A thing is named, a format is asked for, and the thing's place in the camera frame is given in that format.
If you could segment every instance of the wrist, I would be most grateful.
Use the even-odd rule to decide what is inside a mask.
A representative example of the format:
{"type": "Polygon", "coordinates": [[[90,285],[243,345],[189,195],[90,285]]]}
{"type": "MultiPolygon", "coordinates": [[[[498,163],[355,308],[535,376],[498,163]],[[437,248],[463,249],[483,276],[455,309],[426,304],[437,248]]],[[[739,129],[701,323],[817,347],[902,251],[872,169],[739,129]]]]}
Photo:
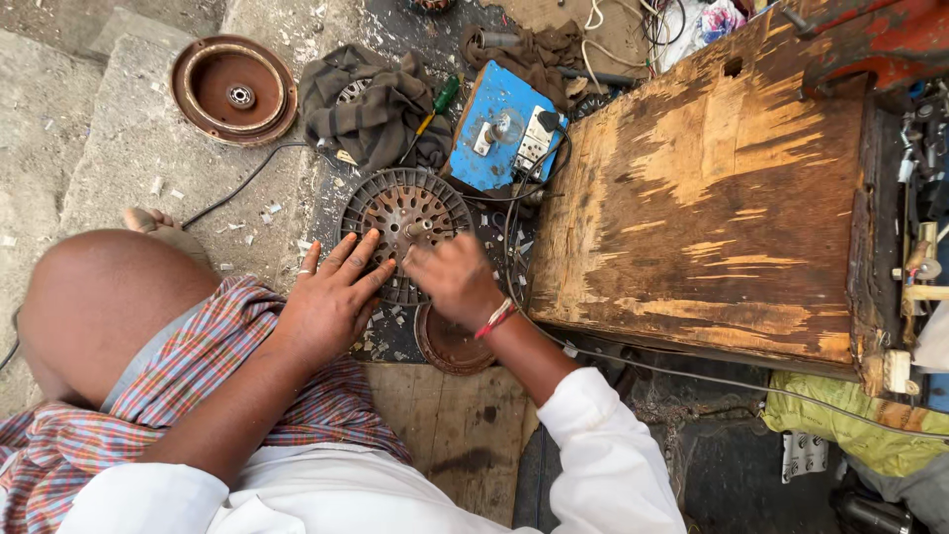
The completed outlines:
{"type": "Polygon", "coordinates": [[[491,315],[496,312],[502,304],[504,304],[504,299],[504,294],[495,288],[493,292],[488,294],[486,298],[474,306],[474,312],[471,314],[471,318],[468,321],[469,324],[466,324],[465,327],[467,327],[472,333],[480,330],[483,326],[488,324],[488,321],[491,319],[491,315]]]}

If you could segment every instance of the checkered cloth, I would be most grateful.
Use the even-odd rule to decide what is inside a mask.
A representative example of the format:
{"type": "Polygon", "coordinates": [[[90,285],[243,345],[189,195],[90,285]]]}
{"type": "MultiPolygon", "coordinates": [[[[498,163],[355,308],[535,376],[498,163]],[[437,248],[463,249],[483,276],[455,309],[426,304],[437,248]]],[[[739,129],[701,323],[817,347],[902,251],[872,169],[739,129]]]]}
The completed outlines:
{"type": "MultiPolygon", "coordinates": [[[[165,343],[108,413],[46,402],[0,422],[4,532],[54,532],[97,473],[130,462],[234,372],[270,334],[284,299],[254,276],[226,278],[165,343]]],[[[373,410],[348,356],[323,368],[264,440],[265,446],[350,443],[411,462],[373,410]]]]}

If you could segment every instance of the man's right hand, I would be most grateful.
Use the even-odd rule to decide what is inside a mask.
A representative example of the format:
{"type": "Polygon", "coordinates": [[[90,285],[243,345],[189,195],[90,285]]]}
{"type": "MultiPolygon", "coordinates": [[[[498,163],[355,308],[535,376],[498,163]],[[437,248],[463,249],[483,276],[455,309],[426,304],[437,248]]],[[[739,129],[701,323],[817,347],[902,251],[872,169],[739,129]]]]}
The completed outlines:
{"type": "Polygon", "coordinates": [[[412,245],[402,268],[440,314],[471,332],[486,325],[504,303],[484,245],[473,234],[459,234],[434,248],[412,245]]]}

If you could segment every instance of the screwdriver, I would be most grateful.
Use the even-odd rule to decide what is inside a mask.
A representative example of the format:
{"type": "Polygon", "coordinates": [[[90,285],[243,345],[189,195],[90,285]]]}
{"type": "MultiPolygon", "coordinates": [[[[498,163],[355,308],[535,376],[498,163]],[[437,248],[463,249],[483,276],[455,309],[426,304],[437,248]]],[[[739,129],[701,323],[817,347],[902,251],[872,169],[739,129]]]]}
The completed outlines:
{"type": "Polygon", "coordinates": [[[402,159],[399,160],[400,164],[405,161],[405,158],[408,158],[409,153],[412,152],[412,149],[415,147],[416,141],[419,140],[421,132],[425,131],[425,128],[428,127],[428,123],[430,123],[437,114],[448,108],[448,103],[455,97],[459,86],[461,86],[461,81],[458,79],[457,74],[453,74],[445,81],[445,85],[441,88],[441,92],[439,92],[435,98],[435,103],[432,105],[432,112],[428,114],[428,117],[425,117],[419,129],[416,130],[415,137],[413,137],[412,142],[409,143],[409,149],[405,151],[405,154],[402,154],[402,159]]]}

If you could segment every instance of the foot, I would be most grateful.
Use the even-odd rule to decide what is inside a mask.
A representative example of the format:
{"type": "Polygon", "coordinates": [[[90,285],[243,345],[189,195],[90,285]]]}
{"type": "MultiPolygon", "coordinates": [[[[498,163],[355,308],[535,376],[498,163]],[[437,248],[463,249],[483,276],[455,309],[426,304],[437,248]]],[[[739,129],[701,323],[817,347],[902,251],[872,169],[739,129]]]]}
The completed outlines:
{"type": "Polygon", "coordinates": [[[161,213],[157,209],[145,211],[141,208],[125,208],[122,214],[125,226],[133,232],[141,232],[160,239],[181,252],[187,254],[198,263],[211,266],[208,254],[201,243],[194,236],[181,229],[181,223],[175,222],[171,216],[161,213]]]}

